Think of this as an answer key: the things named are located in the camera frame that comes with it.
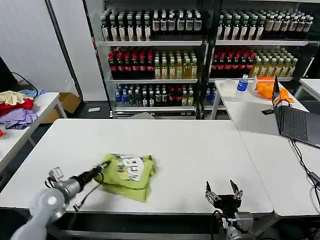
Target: white wall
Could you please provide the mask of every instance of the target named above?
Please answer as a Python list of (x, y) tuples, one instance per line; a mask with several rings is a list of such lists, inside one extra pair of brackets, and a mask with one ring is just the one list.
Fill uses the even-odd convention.
[(51, 0), (51, 2), (83, 100), (106, 101), (107, 96), (82, 1)]
[(0, 0), (0, 56), (36, 88), (78, 95), (44, 0)]

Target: purple cloth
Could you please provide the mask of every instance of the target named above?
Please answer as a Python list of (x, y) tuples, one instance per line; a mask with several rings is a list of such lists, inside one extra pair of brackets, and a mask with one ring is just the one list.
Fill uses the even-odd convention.
[(33, 111), (18, 108), (0, 116), (0, 123), (4, 124), (5, 129), (25, 129), (37, 119), (38, 116)]

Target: black laptop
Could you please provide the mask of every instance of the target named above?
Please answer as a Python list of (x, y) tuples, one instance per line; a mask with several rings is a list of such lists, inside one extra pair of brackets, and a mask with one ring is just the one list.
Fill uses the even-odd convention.
[(320, 148), (320, 115), (290, 107), (287, 101), (282, 100), (277, 77), (272, 104), (281, 136)]

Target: phone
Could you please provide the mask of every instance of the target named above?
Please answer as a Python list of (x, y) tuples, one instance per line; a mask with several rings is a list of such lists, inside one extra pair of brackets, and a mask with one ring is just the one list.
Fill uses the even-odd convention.
[(275, 112), (275, 110), (273, 109), (267, 109), (267, 110), (263, 110), (261, 111), (264, 115), (269, 115), (269, 114), (273, 114)]

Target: red cloth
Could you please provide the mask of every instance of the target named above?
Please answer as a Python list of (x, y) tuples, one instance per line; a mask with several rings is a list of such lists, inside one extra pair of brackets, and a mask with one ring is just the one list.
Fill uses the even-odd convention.
[(9, 105), (5, 103), (0, 104), (0, 116), (10, 113), (14, 109), (32, 109), (34, 107), (34, 101), (26, 98), (24, 103), (17, 103), (16, 105)]

